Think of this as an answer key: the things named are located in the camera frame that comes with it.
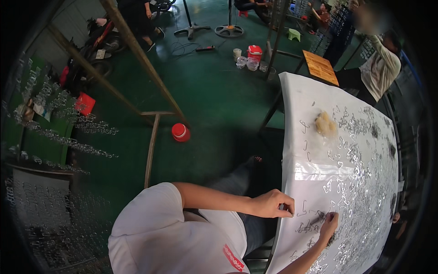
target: white bucket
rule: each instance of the white bucket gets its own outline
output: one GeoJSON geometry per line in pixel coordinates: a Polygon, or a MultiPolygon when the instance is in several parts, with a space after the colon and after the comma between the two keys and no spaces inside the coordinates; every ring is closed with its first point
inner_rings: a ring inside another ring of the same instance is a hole
{"type": "Polygon", "coordinates": [[[233,49],[234,62],[237,62],[237,59],[242,56],[241,49],[233,49]]]}

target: red cooler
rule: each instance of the red cooler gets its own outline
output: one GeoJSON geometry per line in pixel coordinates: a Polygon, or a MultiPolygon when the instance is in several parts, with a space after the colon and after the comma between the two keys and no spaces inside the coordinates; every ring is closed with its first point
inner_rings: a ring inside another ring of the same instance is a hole
{"type": "Polygon", "coordinates": [[[248,52],[248,57],[255,58],[259,62],[261,61],[261,55],[263,54],[261,47],[256,45],[249,46],[247,52],[248,52]]]}

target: foot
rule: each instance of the foot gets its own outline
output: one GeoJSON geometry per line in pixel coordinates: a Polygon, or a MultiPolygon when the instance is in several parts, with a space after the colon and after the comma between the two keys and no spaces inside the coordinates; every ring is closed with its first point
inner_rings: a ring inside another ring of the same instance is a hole
{"type": "Polygon", "coordinates": [[[166,37],[166,34],[164,33],[164,31],[163,31],[162,28],[160,28],[160,27],[156,27],[155,30],[158,30],[158,31],[157,31],[157,34],[158,34],[159,37],[161,37],[161,38],[163,38],[163,39],[166,37]]]}
{"type": "Polygon", "coordinates": [[[146,44],[145,52],[151,51],[151,49],[155,46],[155,43],[152,43],[152,45],[146,44]]]}

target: red stool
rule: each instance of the red stool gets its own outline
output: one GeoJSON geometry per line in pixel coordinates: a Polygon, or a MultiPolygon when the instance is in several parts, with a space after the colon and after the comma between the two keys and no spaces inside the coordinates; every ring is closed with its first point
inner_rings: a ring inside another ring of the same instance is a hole
{"type": "Polygon", "coordinates": [[[177,123],[173,125],[172,135],[173,138],[178,142],[185,142],[190,139],[189,129],[181,123],[177,123]]]}
{"type": "Polygon", "coordinates": [[[248,17],[248,11],[239,11],[239,17],[240,17],[242,14],[245,15],[245,17],[248,17]]]}

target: white tablecloth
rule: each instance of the white tablecloth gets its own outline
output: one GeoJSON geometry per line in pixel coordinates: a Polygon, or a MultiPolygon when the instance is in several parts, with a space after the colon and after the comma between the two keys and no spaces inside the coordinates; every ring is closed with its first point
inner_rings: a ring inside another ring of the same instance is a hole
{"type": "Polygon", "coordinates": [[[295,199],[283,218],[267,273],[276,274],[319,238],[324,215],[339,213],[335,241],[309,273],[363,273],[379,258],[391,227],[398,158],[390,119],[340,88],[280,75],[285,105],[282,190],[295,199]],[[314,120],[325,110],[339,136],[327,140],[314,120]]]}

